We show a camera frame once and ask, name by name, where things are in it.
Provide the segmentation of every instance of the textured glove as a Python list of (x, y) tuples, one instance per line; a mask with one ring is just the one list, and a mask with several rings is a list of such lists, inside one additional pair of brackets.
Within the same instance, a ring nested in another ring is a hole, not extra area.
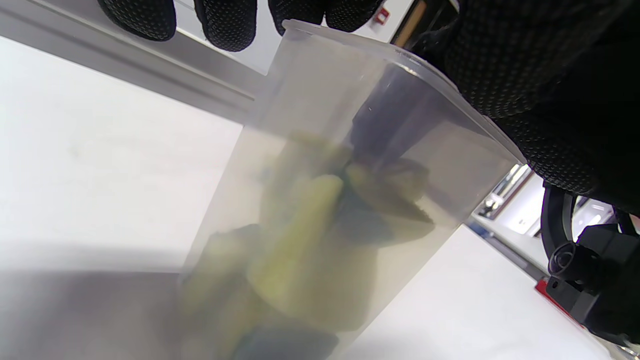
[[(115, 24), (142, 38), (167, 41), (175, 34), (173, 0), (98, 0)], [(352, 32), (363, 26), (382, 0), (269, 0), (276, 29), (296, 19), (313, 24), (326, 17), (329, 27)], [(255, 37), (257, 0), (195, 0), (198, 19), (207, 39), (226, 51), (240, 51)]]

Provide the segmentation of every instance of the black cable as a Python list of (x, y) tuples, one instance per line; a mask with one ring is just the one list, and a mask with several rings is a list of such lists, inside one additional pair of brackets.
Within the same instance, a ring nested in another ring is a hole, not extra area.
[(616, 216), (616, 220), (618, 221), (618, 226), (620, 226), (621, 233), (625, 235), (638, 236), (636, 227), (634, 226), (634, 223), (633, 221), (631, 221), (631, 217), (627, 212), (614, 207), (613, 213)]
[(545, 197), (542, 202), (542, 214), (540, 216), (540, 231), (542, 245), (547, 257), (560, 246), (572, 243), (571, 219), (575, 197), (560, 188), (545, 183)]

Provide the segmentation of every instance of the white surface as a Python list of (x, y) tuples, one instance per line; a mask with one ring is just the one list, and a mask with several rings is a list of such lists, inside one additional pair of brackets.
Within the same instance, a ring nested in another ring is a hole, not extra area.
[[(384, 25), (369, 21), (367, 24), (356, 30), (354, 34), (362, 37), (373, 38), (382, 42), (390, 42), (396, 33), (400, 22), (404, 18), (405, 13), (409, 10), (413, 0), (387, 0), (384, 7), (389, 11), (389, 17)], [(198, 21), (198, 17), (193, 10), (193, 2), (190, 0), (174, 0), (176, 15), (178, 20), (178, 28), (185, 34), (189, 34), (194, 38), (201, 40), (207, 46), (211, 46), (204, 36), (202, 25)], [(227, 56), (240, 61), (242, 64), (250, 68), (266, 74), (271, 66), (273, 57), (278, 50), (282, 37), (276, 31), (273, 25), (273, 18), (269, 12), (268, 2), (266, 0), (258, 1), (258, 13), (256, 16), (256, 31), (253, 43), (245, 50), (237, 53), (229, 53), (215, 49)]]
[(181, 266), (241, 126), (10, 40), (0, 53), (0, 263), (72, 266), (69, 247)]
[(510, 244), (521, 256), (524, 256), (529, 261), (538, 265), (539, 268), (545, 269), (546, 271), (548, 258), (545, 248), (542, 245), (542, 239), (516, 233), (514, 230), (511, 230), (498, 222), (491, 221), (478, 215), (472, 216), (474, 220), (482, 224), (485, 229), (493, 232), (496, 237), (499, 237), (502, 241)]
[(534, 285), (463, 225), (341, 359), (610, 359)]

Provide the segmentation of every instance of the black mechanical part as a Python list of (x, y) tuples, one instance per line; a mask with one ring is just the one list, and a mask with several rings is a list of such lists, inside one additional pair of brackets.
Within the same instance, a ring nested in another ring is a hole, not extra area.
[(542, 244), (549, 259), (551, 259), (557, 248), (573, 242), (571, 218), (574, 206), (575, 197), (573, 195), (562, 191), (562, 189), (554, 185), (545, 183), (540, 231)]
[(640, 238), (602, 224), (570, 241), (574, 202), (547, 185), (541, 230), (545, 250), (557, 245), (549, 255), (547, 293), (593, 334), (621, 346), (640, 343)]

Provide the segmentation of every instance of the white wall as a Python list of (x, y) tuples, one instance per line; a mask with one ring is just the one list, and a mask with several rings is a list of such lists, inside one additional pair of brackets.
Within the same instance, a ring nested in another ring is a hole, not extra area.
[(532, 225), (539, 223), (545, 195), (542, 183), (542, 178), (533, 174), (494, 221), (519, 234), (526, 233)]

